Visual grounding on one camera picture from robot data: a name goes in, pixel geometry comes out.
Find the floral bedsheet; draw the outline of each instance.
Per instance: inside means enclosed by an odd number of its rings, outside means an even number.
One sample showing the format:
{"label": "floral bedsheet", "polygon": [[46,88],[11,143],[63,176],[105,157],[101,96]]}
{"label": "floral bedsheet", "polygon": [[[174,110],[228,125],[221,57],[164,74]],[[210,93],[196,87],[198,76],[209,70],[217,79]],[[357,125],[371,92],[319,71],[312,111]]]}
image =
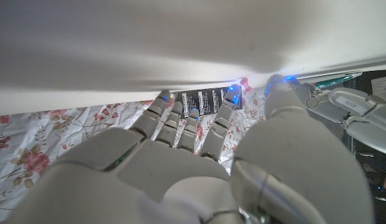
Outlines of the floral bedsheet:
{"label": "floral bedsheet", "polygon": [[[0,222],[34,187],[40,174],[72,147],[111,127],[129,128],[152,100],[0,116]],[[230,172],[238,142],[257,121],[264,119],[263,90],[244,92],[243,110],[235,111],[220,163]],[[169,101],[155,137],[173,105]],[[214,114],[201,116],[195,153],[202,147]],[[177,140],[186,121],[181,120]]]}

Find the robot finger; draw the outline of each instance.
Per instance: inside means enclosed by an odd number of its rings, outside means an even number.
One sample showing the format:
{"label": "robot finger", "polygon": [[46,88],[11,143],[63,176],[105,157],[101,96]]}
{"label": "robot finger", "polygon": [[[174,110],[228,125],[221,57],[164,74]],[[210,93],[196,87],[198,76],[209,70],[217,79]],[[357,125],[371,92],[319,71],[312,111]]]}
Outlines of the robot finger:
{"label": "robot finger", "polygon": [[238,85],[230,86],[216,114],[214,123],[206,136],[200,156],[210,157],[216,162],[218,161],[227,130],[229,129],[229,122],[238,104],[240,94],[241,88]]}
{"label": "robot finger", "polygon": [[146,138],[151,138],[155,131],[155,127],[159,122],[163,111],[170,98],[170,92],[168,90],[162,91],[153,103],[143,112],[143,114],[132,125],[130,130],[136,131]]}
{"label": "robot finger", "polygon": [[185,129],[178,143],[178,149],[186,149],[187,151],[194,152],[195,137],[197,134],[198,117],[200,113],[197,109],[190,110],[190,115],[187,118]]}
{"label": "robot finger", "polygon": [[183,105],[176,102],[166,120],[161,131],[158,133],[155,141],[162,142],[168,147],[172,147],[176,137],[176,130],[178,128],[180,116],[183,111]]}

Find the pink pin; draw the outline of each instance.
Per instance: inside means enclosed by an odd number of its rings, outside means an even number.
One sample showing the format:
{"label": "pink pin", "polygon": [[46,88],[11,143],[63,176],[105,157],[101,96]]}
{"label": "pink pin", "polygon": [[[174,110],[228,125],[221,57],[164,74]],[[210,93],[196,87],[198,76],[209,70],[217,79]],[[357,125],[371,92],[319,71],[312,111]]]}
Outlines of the pink pin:
{"label": "pink pin", "polygon": [[251,91],[252,90],[252,87],[250,87],[248,85],[248,78],[247,77],[242,78],[240,84],[245,86],[245,91]]}

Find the label sticker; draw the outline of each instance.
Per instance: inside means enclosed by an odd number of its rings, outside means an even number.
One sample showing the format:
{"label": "label sticker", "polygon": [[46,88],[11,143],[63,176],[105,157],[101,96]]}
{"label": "label sticker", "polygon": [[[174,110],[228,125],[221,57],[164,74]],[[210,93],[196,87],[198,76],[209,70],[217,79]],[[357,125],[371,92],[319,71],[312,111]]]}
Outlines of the label sticker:
{"label": "label sticker", "polygon": [[354,110],[355,112],[357,112],[359,114],[364,114],[365,112],[367,112],[367,109],[365,109],[364,107],[358,105],[357,103],[355,103],[351,100],[346,99],[343,96],[339,96],[338,98],[336,98],[335,101],[337,101],[338,103],[340,103],[344,106],[347,106],[348,108]]}

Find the robotic arm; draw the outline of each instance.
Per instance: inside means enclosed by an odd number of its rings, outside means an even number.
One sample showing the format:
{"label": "robotic arm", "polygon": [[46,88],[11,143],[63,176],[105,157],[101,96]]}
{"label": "robotic arm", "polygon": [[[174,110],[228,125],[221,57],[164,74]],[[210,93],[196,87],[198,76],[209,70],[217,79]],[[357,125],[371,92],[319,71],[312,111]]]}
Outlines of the robotic arm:
{"label": "robotic arm", "polygon": [[289,82],[307,109],[339,123],[352,137],[386,154],[385,100],[350,88],[321,91],[308,83]]}
{"label": "robotic arm", "polygon": [[195,110],[170,147],[179,103],[150,140],[170,97],[163,91],[130,129],[110,129],[59,158],[6,223],[372,223],[355,159],[309,117],[291,84],[274,77],[269,85],[267,120],[240,142],[231,176],[217,160],[239,88],[226,93],[199,156]]}

